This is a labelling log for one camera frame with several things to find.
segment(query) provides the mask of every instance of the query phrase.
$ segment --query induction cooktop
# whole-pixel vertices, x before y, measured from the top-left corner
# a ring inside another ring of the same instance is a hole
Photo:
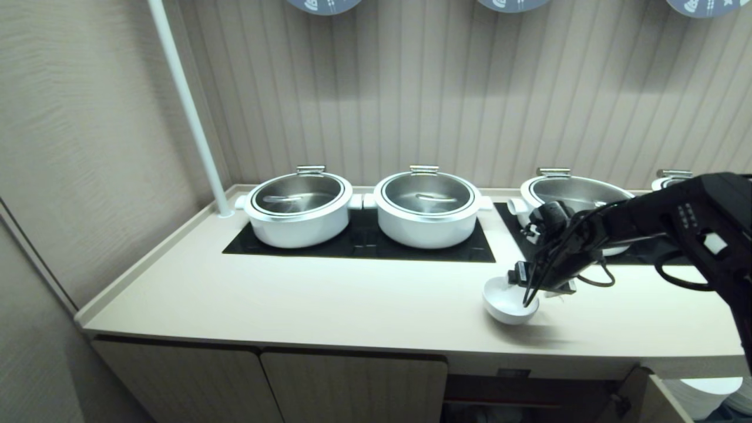
[[[222,252],[286,257],[496,262],[478,219],[467,240],[449,248],[423,250],[402,245],[381,232],[378,227],[378,210],[375,209],[350,211],[350,223],[339,235],[307,248],[276,248],[264,244],[253,233],[249,223]]]
[[[493,205],[496,211],[502,217],[504,225],[509,229],[512,238],[517,243],[517,247],[522,251],[525,261],[532,261],[537,251],[537,246],[525,238],[521,233],[522,227],[517,217],[509,212],[506,202],[495,202]],[[666,238],[644,239],[632,243],[629,248],[621,254],[606,257],[608,264],[645,264],[653,266],[658,259],[666,253],[677,251],[677,248]],[[667,265],[688,265],[692,266],[685,257],[679,257],[666,262]]]

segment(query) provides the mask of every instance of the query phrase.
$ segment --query white pole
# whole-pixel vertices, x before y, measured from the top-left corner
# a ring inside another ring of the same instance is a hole
[[[225,190],[222,188],[220,174],[217,172],[217,167],[211,158],[211,150],[209,150],[204,128],[199,119],[199,112],[196,110],[196,104],[193,102],[193,97],[190,94],[188,80],[186,79],[185,72],[183,72],[183,66],[180,64],[180,56],[177,54],[175,40],[172,38],[165,5],[162,3],[162,0],[149,0],[149,7],[156,24],[156,31],[159,33],[159,40],[162,42],[162,48],[165,50],[165,56],[167,56],[167,63],[170,65],[170,71],[172,71],[172,79],[177,86],[180,101],[183,103],[183,110],[185,110],[190,130],[193,133],[193,140],[196,141],[196,147],[199,149],[201,160],[204,163],[204,170],[206,171],[206,177],[209,179],[209,185],[211,185],[211,192],[217,201],[220,217],[228,218],[235,212],[227,204],[227,197],[225,196]]]

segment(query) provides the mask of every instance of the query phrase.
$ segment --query beige countertop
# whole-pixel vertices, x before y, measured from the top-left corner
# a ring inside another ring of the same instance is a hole
[[[504,201],[513,192],[489,193]],[[480,211],[478,218],[496,263],[222,254],[247,216],[238,211],[220,219],[204,211],[76,320],[92,335],[611,359],[623,366],[654,363],[684,377],[744,372],[738,334],[721,298],[671,285],[651,266],[610,266],[617,277],[612,288],[580,283],[575,295],[541,295],[528,324],[497,323],[484,311],[481,288],[522,254],[495,211]],[[669,273],[702,280],[691,266],[671,266]]]

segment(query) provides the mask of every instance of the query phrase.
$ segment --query stack of white plates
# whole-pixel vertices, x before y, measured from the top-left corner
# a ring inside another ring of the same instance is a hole
[[[692,420],[705,420],[729,395],[741,387],[742,378],[679,379],[663,383]]]
[[[752,415],[752,378],[744,378],[741,388],[726,399],[726,405],[742,414]]]

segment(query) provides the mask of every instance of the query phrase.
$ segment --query cooking pot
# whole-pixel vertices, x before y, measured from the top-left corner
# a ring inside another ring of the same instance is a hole
[[[303,248],[327,241],[350,222],[350,208],[360,208],[346,179],[324,166],[298,166],[297,172],[270,179],[235,202],[248,214],[253,233],[265,244]]]
[[[470,182],[438,166],[410,166],[381,180],[363,202],[378,209],[378,226],[391,239],[415,248],[446,248],[465,241],[478,210],[493,209]]]
[[[665,187],[670,187],[673,184],[677,184],[682,181],[686,181],[693,177],[690,170],[677,170],[677,169],[659,169],[656,172],[658,179],[650,184],[650,188],[653,191],[662,190]]]
[[[561,201],[572,213],[590,210],[614,201],[634,198],[631,193],[603,181],[572,176],[567,168],[538,168],[538,177],[525,181],[520,187],[521,198],[507,201],[509,212],[517,216],[522,227],[530,223],[530,213],[546,202]],[[538,234],[528,236],[530,242]],[[629,246],[606,248],[603,255],[613,256]]]

